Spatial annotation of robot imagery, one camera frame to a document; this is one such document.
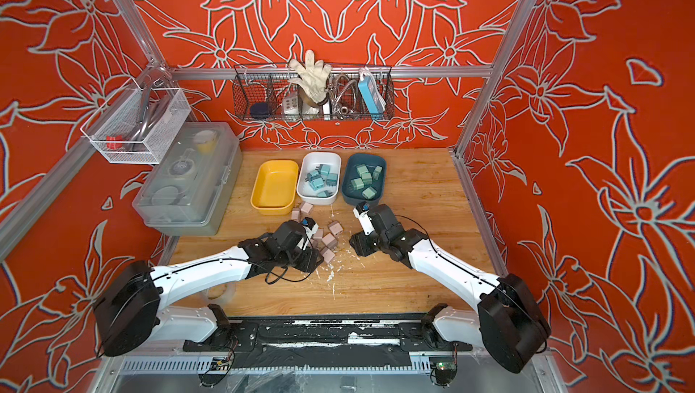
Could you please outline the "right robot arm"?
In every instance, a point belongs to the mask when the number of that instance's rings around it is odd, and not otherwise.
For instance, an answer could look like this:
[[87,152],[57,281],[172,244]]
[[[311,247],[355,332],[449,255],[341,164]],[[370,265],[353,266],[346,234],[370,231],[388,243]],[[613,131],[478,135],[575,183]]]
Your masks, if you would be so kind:
[[430,336],[483,349],[503,369],[520,373],[551,335],[526,282],[514,274],[486,273],[440,248],[423,229],[404,229],[386,204],[353,208],[362,230],[349,244],[360,257],[376,252],[427,275],[460,297],[473,314],[439,304],[423,318]]

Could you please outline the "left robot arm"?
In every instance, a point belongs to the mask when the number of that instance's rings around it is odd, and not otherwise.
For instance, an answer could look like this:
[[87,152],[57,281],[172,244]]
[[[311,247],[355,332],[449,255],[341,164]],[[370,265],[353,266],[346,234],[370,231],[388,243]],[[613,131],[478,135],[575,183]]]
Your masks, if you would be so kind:
[[190,309],[177,302],[258,275],[269,286],[284,280],[290,269],[311,276],[324,260],[312,244],[319,228],[311,217],[288,220],[273,233],[208,257],[169,266],[127,265],[93,305],[98,355],[121,356],[146,342],[207,341],[227,329],[224,311],[216,304]]

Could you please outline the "green plug top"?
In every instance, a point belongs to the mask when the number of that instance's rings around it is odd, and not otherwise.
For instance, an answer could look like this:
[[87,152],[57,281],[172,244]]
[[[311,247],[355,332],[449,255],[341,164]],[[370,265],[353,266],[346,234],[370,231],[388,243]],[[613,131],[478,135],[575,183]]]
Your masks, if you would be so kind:
[[373,178],[372,178],[370,173],[364,174],[364,175],[360,176],[360,178],[367,185],[371,185],[373,183]]

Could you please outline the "green plug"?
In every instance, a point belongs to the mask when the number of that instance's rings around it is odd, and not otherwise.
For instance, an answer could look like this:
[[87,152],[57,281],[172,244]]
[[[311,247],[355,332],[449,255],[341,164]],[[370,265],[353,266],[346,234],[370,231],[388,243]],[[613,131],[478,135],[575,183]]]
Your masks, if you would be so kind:
[[360,176],[360,178],[367,185],[371,185],[373,183],[373,178],[372,178],[370,173],[364,174],[364,175]]
[[367,166],[364,164],[360,164],[360,165],[356,166],[356,170],[360,176],[369,173]]
[[374,199],[374,197],[376,197],[376,194],[378,194],[378,192],[372,187],[367,187],[365,188],[365,190],[362,191],[363,198],[367,200]]
[[350,181],[350,186],[353,190],[363,190],[365,188],[365,181],[361,178],[352,179]]
[[374,181],[379,181],[383,173],[383,168],[381,166],[376,166],[372,172],[372,178]]

